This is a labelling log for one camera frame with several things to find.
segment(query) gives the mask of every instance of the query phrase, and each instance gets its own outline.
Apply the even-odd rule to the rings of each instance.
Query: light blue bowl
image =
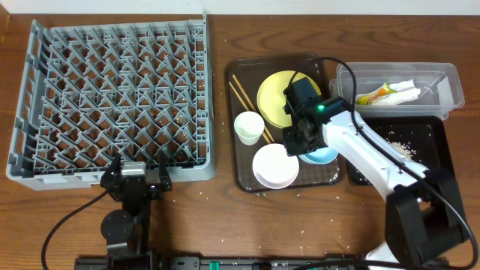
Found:
[[[338,155],[333,148],[324,147],[308,154],[301,154],[298,157],[308,164],[327,164],[332,162]]]

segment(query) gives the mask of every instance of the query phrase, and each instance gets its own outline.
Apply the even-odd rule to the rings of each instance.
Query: dish rack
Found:
[[[7,176],[34,190],[100,182],[119,153],[174,182],[215,174],[206,15],[44,28],[28,41]]]

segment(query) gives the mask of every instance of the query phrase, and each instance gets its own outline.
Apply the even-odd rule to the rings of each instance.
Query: yellow package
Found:
[[[388,83],[384,83],[380,88],[377,90],[369,93],[369,94],[363,94],[363,95],[358,95],[356,98],[356,103],[358,105],[368,105],[372,104],[376,99],[383,97],[385,95],[390,95],[393,93],[396,93],[397,91],[393,90],[390,88]]]

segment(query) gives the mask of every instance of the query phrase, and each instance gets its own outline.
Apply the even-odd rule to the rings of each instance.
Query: table surface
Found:
[[[33,191],[10,181],[5,164],[32,20],[46,27],[186,20],[201,16],[0,16],[0,269],[39,269],[45,237],[66,214],[102,192]],[[466,104],[445,120],[448,146],[466,215],[480,231],[480,17],[474,16],[211,16],[217,174],[174,184],[152,206],[150,244],[168,255],[321,257],[363,254],[383,241],[385,203],[373,187],[344,177],[331,187],[249,194],[233,180],[224,68],[233,59],[313,52],[346,62],[445,62],[460,75]],[[335,75],[336,64],[328,64]],[[104,255],[104,216],[111,198],[71,218],[47,251],[51,269],[71,269],[82,255]],[[448,252],[455,265],[471,258],[462,244]]]

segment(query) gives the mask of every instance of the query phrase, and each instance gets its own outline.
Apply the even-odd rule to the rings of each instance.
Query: black baking tray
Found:
[[[453,170],[452,157],[443,122],[435,116],[366,118],[365,123],[383,139],[409,145],[416,153],[412,160],[428,169]],[[346,162],[350,180],[357,185],[371,185],[350,162]]]
[[[263,137],[260,137],[259,142],[255,145],[246,146],[242,144],[236,136],[233,122],[238,114],[245,111],[245,108],[239,102],[235,93],[230,89],[228,82],[231,82],[235,86],[235,89],[237,89],[237,92],[242,95],[233,80],[232,75],[235,74],[258,111],[257,92],[263,80],[278,71],[297,71],[316,57],[318,57],[318,55],[313,53],[299,53],[292,55],[243,58],[231,62],[226,67],[224,74],[225,93],[229,126],[232,131],[232,162],[235,173],[235,182],[243,191],[253,193],[271,190],[261,185],[255,179],[252,171],[252,160],[254,159],[254,155],[260,148],[266,145],[266,141]],[[329,81],[322,63],[317,63],[317,65],[312,64],[310,67],[303,70],[302,73],[309,76],[320,87],[322,94],[326,98],[330,98],[331,93],[329,91]],[[272,126],[267,121],[265,121],[265,126],[270,130],[275,143],[284,143],[280,128]],[[337,183],[341,179],[342,172],[344,172],[344,169],[339,168],[338,159],[341,158],[342,157],[339,155],[338,158],[325,165],[312,165],[298,159],[300,164],[298,176],[296,180],[286,188],[305,188]]]

